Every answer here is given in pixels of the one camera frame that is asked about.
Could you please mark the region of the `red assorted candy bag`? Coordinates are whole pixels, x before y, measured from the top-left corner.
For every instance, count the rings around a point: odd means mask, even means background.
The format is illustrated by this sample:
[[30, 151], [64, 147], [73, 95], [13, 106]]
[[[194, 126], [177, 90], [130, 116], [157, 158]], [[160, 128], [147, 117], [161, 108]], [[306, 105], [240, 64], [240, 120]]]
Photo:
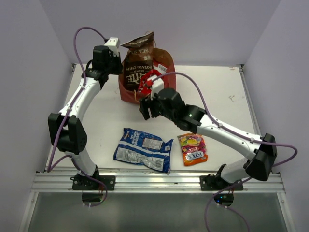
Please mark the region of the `red assorted candy bag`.
[[151, 92], [151, 86], [153, 81], [152, 77], [160, 76], [161, 73], [156, 69], [150, 69], [145, 75], [140, 79], [140, 85], [138, 87], [138, 93], [147, 95]]

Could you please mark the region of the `red white chips bag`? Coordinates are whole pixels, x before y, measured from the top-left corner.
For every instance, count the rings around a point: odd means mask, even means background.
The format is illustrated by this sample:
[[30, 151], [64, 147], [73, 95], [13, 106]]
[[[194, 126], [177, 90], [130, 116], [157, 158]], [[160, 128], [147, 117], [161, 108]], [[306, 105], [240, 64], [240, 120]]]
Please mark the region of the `red white chips bag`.
[[158, 75], [165, 74], [167, 72], [167, 67], [161, 63], [153, 59], [153, 69], [159, 72]]

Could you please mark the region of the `brown kettle chips bag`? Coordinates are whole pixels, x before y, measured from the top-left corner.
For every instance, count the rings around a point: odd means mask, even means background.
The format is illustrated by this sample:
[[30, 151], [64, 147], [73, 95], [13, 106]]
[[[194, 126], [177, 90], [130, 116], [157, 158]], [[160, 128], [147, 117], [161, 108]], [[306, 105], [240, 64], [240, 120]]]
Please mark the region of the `brown kettle chips bag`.
[[124, 87], [129, 91], [138, 90], [141, 78], [153, 68], [154, 32], [121, 44], [127, 48], [124, 60]]

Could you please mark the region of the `blue white snack bag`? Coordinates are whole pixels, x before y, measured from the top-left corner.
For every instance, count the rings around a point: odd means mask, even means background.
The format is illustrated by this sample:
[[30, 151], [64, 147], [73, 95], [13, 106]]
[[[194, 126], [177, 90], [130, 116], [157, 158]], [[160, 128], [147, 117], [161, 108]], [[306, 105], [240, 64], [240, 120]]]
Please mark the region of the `blue white snack bag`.
[[153, 134], [124, 128], [113, 159], [169, 174], [172, 144], [173, 139], [165, 142]]

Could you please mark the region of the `red paper bag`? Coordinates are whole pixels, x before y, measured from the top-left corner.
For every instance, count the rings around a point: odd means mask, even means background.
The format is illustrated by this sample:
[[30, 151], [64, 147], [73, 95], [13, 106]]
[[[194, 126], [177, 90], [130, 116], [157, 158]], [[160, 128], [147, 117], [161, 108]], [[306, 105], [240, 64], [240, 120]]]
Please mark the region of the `red paper bag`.
[[152, 31], [121, 46], [128, 51], [122, 62], [123, 73], [118, 77], [120, 97], [124, 102], [139, 104], [151, 92], [151, 78], [175, 71], [173, 58], [156, 47]]

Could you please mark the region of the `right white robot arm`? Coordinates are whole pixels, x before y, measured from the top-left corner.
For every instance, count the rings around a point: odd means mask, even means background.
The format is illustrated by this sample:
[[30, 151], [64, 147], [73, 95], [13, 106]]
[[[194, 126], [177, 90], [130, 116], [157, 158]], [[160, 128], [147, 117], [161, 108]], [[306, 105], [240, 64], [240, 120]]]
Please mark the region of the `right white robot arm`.
[[172, 88], [165, 88], [154, 96], [141, 98], [140, 112], [146, 120], [163, 116], [183, 131], [210, 137], [244, 156], [234, 163], [223, 164], [217, 174], [210, 174], [206, 178], [208, 186], [224, 190], [244, 178], [268, 180], [277, 157], [273, 135], [267, 133], [260, 136], [241, 130], [237, 131], [239, 135], [233, 135], [231, 131], [234, 127], [228, 125], [224, 130], [220, 122], [213, 122], [204, 109], [185, 104], [180, 94]]

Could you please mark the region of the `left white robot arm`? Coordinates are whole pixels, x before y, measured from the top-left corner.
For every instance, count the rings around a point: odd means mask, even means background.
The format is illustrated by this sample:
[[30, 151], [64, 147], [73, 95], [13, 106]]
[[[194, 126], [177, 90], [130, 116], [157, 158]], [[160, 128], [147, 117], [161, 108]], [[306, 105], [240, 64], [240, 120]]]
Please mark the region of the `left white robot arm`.
[[99, 187], [100, 177], [94, 174], [97, 166], [86, 150], [87, 134], [82, 120], [109, 75], [118, 75], [123, 69], [118, 46], [107, 43], [95, 46], [91, 64], [91, 67], [82, 67], [82, 78], [68, 103], [58, 113], [51, 113], [48, 117], [53, 148], [47, 170], [49, 172], [52, 170], [53, 159], [58, 149], [70, 157], [78, 170], [78, 175], [85, 176], [83, 184], [88, 189], [94, 190]]

